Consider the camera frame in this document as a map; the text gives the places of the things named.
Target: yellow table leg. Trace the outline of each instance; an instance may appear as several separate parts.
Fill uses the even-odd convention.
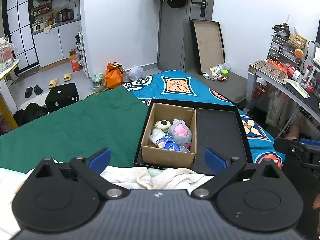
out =
[[[8,124],[12,130],[19,127],[17,125],[17,122],[15,121],[13,116],[11,115],[11,112],[9,111],[7,104],[5,103],[1,94],[0,94],[0,112],[2,113],[4,119],[8,122]]]

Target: white cabinet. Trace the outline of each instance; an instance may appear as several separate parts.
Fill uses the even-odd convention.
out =
[[[78,35],[79,32],[79,23],[80,21],[76,21],[58,27],[64,58],[69,57],[70,50],[77,48],[76,35]]]
[[[49,33],[38,33],[33,36],[40,67],[47,66],[63,59],[58,28],[52,28]]]

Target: pink plush ear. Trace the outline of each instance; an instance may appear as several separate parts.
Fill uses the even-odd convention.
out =
[[[184,135],[184,136],[188,135],[188,131],[183,128],[182,123],[179,123],[175,128],[173,128],[173,130],[177,135]]]

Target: bed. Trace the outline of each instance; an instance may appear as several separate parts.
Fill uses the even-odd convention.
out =
[[[232,105],[222,95],[180,70],[147,76],[123,86],[146,105],[150,104],[152,98]],[[285,155],[274,150],[274,138],[242,111],[239,112],[253,161],[260,163],[264,158],[271,158],[282,168]]]
[[[152,98],[231,104],[185,72],[147,76],[0,136],[0,167],[27,173],[44,157],[68,162],[75,156],[88,157],[103,147],[111,150],[111,166],[132,167]],[[281,167],[285,155],[274,151],[274,139],[243,112],[240,115],[254,162],[272,158]]]

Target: door handle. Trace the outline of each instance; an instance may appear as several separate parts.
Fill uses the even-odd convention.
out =
[[[207,4],[207,0],[201,0],[201,2],[192,2],[192,4],[201,5],[200,17],[204,17],[205,16],[205,6]]]

